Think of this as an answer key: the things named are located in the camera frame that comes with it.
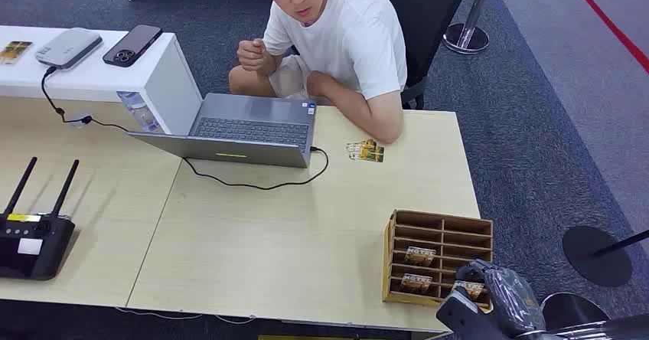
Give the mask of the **person's right hand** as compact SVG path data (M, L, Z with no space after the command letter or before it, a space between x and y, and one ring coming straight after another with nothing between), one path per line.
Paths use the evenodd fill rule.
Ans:
M261 38L241 41L236 51L240 66L244 70L255 71L262 76L269 76L278 67L280 57L272 56Z

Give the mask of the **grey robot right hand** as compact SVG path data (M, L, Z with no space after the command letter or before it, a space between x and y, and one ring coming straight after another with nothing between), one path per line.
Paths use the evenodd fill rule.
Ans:
M490 312L473 302L466 283L487 291ZM530 284L513 270L479 259L456 271L455 286L440 305L436 318L460 339L532 339L546 332Z

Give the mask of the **person's left hand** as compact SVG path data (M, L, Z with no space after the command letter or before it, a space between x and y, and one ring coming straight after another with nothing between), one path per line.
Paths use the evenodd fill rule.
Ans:
M309 96L328 98L333 82L333 79L328 74L313 70L309 73L305 82L307 93Z

